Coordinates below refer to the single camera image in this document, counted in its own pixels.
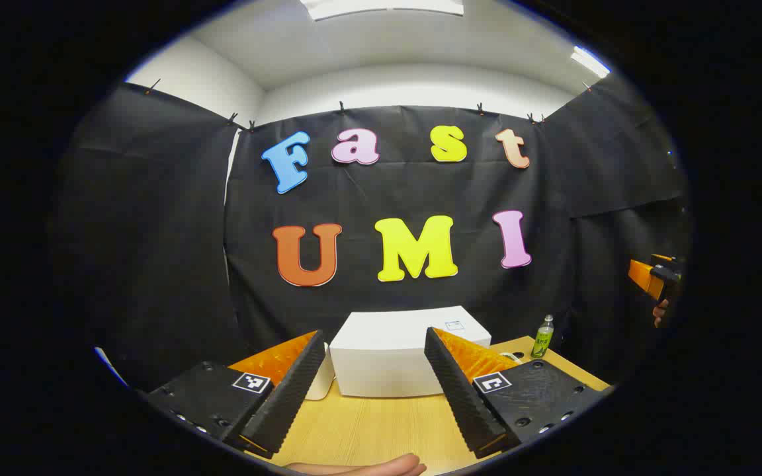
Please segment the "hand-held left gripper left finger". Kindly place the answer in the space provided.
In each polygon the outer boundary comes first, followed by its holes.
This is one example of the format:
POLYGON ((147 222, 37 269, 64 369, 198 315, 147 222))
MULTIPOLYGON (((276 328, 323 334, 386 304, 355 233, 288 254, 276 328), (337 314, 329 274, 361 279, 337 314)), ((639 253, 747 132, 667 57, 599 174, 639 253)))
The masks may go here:
POLYGON ((278 453, 325 358, 320 329, 225 366, 203 361, 146 394, 169 418, 238 451, 278 453))

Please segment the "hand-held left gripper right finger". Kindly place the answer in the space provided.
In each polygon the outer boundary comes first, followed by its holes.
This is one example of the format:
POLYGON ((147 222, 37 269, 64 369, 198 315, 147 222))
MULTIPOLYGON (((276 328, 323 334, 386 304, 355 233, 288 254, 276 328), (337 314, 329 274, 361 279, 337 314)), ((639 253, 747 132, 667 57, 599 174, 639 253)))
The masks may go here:
POLYGON ((436 327, 424 354, 477 458, 530 447, 605 397, 548 361, 520 364, 436 327))

